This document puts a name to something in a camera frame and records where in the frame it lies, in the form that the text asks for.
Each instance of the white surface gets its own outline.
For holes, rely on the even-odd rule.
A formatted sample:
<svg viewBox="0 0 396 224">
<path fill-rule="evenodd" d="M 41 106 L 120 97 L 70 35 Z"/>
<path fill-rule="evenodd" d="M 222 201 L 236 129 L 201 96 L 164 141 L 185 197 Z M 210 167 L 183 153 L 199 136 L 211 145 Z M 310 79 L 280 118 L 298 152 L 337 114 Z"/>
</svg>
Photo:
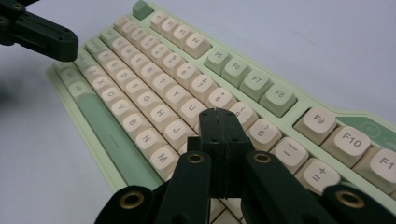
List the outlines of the white surface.
<svg viewBox="0 0 396 224">
<path fill-rule="evenodd" d="M 153 2 L 328 105 L 396 124 L 395 1 Z M 28 10 L 84 43 L 133 3 Z M 0 58 L 0 223 L 93 223 L 112 192 L 45 78 L 52 59 L 18 45 L 0 46 Z"/>
</svg>

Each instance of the mechanical keyboard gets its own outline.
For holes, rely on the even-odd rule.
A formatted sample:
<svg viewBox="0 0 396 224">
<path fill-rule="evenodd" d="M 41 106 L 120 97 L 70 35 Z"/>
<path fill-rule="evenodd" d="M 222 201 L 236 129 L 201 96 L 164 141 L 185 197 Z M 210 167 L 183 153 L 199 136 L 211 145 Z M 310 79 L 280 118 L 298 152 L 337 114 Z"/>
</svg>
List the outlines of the mechanical keyboard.
<svg viewBox="0 0 396 224">
<path fill-rule="evenodd" d="M 220 107 L 307 189 L 352 185 L 396 215 L 395 127 L 323 104 L 154 4 L 138 1 L 48 77 L 115 191 L 170 179 L 199 113 Z M 239 202 L 212 199 L 211 222 L 244 222 Z"/>
</svg>

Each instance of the spacebar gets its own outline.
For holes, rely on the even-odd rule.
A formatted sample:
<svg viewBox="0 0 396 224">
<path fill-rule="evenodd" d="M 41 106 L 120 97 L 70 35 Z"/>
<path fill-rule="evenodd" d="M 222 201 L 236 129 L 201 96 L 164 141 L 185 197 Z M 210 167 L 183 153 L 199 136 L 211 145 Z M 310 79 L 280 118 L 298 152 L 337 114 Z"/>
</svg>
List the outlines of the spacebar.
<svg viewBox="0 0 396 224">
<path fill-rule="evenodd" d="M 78 107 L 128 185 L 156 189 L 162 180 L 96 94 L 84 94 Z"/>
</svg>

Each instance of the green keyboard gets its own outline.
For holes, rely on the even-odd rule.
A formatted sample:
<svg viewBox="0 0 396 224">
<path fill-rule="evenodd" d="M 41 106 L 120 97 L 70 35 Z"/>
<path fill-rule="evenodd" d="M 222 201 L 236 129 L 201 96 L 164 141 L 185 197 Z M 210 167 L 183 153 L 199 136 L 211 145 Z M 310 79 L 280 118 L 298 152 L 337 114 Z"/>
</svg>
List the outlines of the green keyboard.
<svg viewBox="0 0 396 224">
<path fill-rule="evenodd" d="M 395 127 L 323 104 L 154 4 L 138 1 L 48 78 L 114 191 L 170 179 L 199 113 L 219 107 L 307 189 L 352 185 L 396 215 Z M 213 199 L 210 221 L 244 223 L 239 203 Z"/>
</svg>

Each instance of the brass ring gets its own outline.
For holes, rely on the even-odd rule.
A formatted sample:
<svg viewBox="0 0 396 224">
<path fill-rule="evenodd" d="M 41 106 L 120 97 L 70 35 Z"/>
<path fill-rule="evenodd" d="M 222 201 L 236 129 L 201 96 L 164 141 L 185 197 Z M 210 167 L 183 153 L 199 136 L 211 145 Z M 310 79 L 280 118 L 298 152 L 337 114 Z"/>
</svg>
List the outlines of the brass ring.
<svg viewBox="0 0 396 224">
<path fill-rule="evenodd" d="M 120 206 L 123 209 L 134 209 L 134 208 L 138 207 L 140 204 L 142 204 L 144 199 L 145 199 L 145 196 L 142 194 L 142 192 L 133 190 L 131 192 L 128 192 L 128 193 L 125 193 L 124 195 L 122 195 L 122 197 L 120 199 Z"/>
<path fill-rule="evenodd" d="M 261 163 L 268 163 L 271 161 L 271 157 L 265 155 L 265 154 L 254 154 L 253 159 L 257 162 Z"/>
<path fill-rule="evenodd" d="M 346 206 L 352 208 L 363 208 L 365 205 L 364 200 L 353 192 L 347 190 L 340 190 L 335 192 L 335 197 Z"/>
<path fill-rule="evenodd" d="M 191 163 L 200 163 L 204 161 L 204 157 L 200 154 L 191 154 L 187 157 L 187 160 Z"/>
</svg>

